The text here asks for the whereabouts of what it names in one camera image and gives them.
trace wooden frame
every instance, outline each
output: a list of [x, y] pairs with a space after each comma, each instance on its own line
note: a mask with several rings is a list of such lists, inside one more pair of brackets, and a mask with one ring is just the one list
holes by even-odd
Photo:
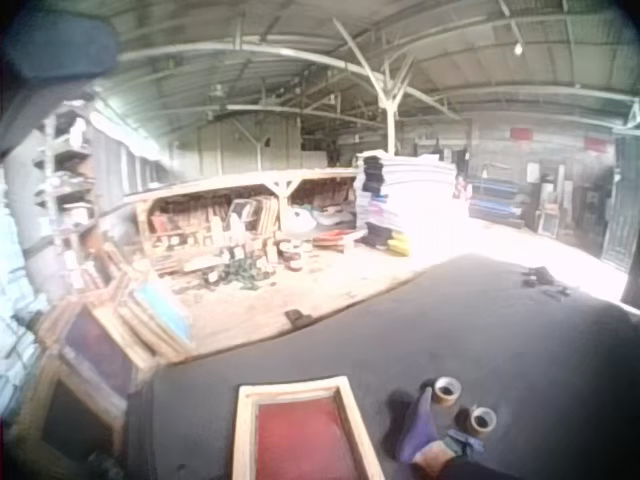
[[9, 446], [30, 470], [46, 478], [81, 478], [82, 465], [69, 459], [43, 439], [49, 409], [58, 383], [62, 383], [112, 432], [113, 454], [122, 448], [126, 405], [105, 402], [101, 384], [87, 382], [64, 363], [55, 349], [42, 359], [20, 414], [9, 432]]
[[256, 478], [256, 419], [260, 405], [335, 398], [361, 478], [384, 479], [373, 445], [345, 376], [279, 385], [242, 386], [233, 441], [233, 480]]

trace red screen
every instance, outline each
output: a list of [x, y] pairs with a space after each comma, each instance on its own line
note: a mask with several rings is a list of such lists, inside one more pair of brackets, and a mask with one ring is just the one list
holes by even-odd
[[257, 480], [356, 480], [358, 474], [333, 397], [261, 405]]

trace floor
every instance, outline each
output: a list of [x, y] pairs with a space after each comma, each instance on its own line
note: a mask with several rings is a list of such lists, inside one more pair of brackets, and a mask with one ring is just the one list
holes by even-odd
[[466, 219], [450, 230], [462, 234], [430, 236], [411, 258], [364, 245], [346, 255], [316, 249], [302, 272], [282, 267], [255, 292], [233, 284], [214, 292], [182, 293], [180, 300], [192, 314], [196, 354], [289, 333], [287, 310], [326, 318], [402, 285], [433, 265], [470, 253], [530, 267], [545, 265], [561, 281], [598, 298], [616, 301], [622, 295], [626, 275], [576, 248], [481, 220]]
[[393, 460], [403, 416], [425, 379], [450, 375], [463, 391], [435, 408], [441, 433], [463, 406], [497, 413], [479, 461], [530, 479], [639, 478], [638, 326], [583, 292], [523, 288], [524, 270], [460, 256], [302, 331], [160, 371], [130, 403], [133, 473], [229, 478], [239, 385], [345, 374], [386, 478], [411, 478]]

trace stack of fabric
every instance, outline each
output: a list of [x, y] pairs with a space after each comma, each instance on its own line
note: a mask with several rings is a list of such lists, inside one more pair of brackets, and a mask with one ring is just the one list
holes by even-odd
[[494, 223], [522, 228], [522, 211], [528, 197], [520, 194], [520, 187], [508, 180], [477, 178], [471, 180], [473, 195], [469, 216]]
[[356, 214], [367, 227], [363, 242], [413, 252], [451, 220], [456, 167], [438, 155], [396, 157], [379, 153], [358, 162]]

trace ceiling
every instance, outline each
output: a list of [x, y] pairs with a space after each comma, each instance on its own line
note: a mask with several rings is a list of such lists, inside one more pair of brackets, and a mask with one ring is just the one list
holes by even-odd
[[375, 89], [334, 18], [381, 82], [391, 85], [411, 65], [400, 118], [517, 111], [624, 125], [638, 95], [635, 32], [596, 0], [51, 4], [111, 22], [120, 65], [96, 91], [157, 140], [251, 110], [300, 115], [307, 133], [384, 125]]

